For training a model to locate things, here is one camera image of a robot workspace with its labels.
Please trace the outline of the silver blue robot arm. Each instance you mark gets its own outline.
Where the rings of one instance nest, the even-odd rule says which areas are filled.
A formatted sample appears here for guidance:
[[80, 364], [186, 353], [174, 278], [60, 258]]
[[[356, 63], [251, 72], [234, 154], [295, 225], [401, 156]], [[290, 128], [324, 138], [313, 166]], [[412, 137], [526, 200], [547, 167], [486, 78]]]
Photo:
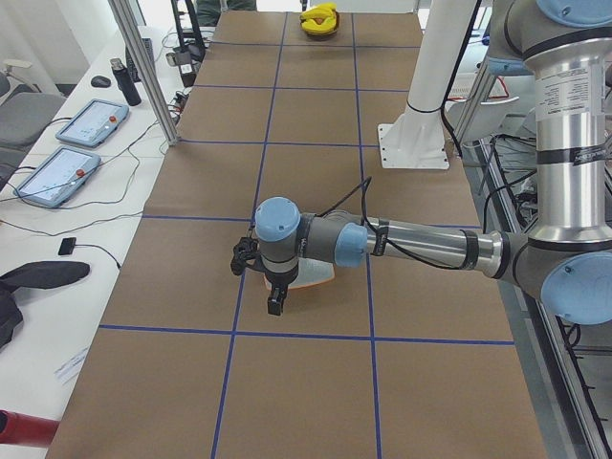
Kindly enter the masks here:
[[406, 256], [513, 283], [577, 324], [611, 318], [611, 229], [605, 220], [604, 65], [611, 50], [607, 1], [497, 1], [489, 65], [535, 76], [538, 214], [525, 234], [441, 229], [346, 212], [300, 212], [273, 197], [254, 215], [258, 260], [282, 312], [298, 262], [357, 267], [367, 254]]

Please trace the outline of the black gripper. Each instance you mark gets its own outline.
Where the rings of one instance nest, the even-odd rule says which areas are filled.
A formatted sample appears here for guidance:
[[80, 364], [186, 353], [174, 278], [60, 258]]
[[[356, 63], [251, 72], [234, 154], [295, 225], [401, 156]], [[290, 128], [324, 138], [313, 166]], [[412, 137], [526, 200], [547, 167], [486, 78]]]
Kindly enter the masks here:
[[267, 300], [270, 315], [282, 315], [287, 287], [297, 279], [297, 261], [264, 265], [266, 286], [271, 289]]

